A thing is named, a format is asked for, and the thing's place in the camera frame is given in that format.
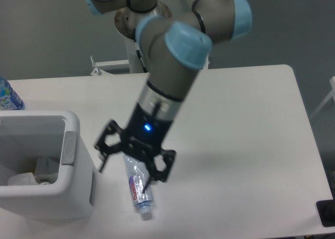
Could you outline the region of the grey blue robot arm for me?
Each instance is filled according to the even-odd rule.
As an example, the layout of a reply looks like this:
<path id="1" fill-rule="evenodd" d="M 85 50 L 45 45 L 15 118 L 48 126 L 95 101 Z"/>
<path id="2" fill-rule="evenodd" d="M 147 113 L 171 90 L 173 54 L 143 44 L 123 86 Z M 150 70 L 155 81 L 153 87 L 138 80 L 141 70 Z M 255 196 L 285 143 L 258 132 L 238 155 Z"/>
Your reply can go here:
<path id="1" fill-rule="evenodd" d="M 135 40 L 149 61 L 149 77 L 125 128 L 110 121 L 95 144 L 103 162 L 122 152 L 145 164 L 146 184 L 165 182 L 176 152 L 163 140 L 212 46 L 248 34 L 252 10 L 247 0 L 187 0 L 191 11 L 175 18 L 155 15 L 158 0 L 86 0 L 103 15 L 127 8 L 142 19 Z"/>

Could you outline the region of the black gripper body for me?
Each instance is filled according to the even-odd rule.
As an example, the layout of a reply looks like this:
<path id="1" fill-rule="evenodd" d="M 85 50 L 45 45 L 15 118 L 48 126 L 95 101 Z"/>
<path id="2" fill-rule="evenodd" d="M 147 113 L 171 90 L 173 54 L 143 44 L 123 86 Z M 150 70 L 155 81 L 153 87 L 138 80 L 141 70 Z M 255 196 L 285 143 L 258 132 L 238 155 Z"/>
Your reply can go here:
<path id="1" fill-rule="evenodd" d="M 157 102 L 151 113 L 139 104 L 121 135 L 122 150 L 139 161 L 153 162 L 160 155 L 162 142 L 172 125 L 171 120 L 158 118 L 162 103 Z"/>

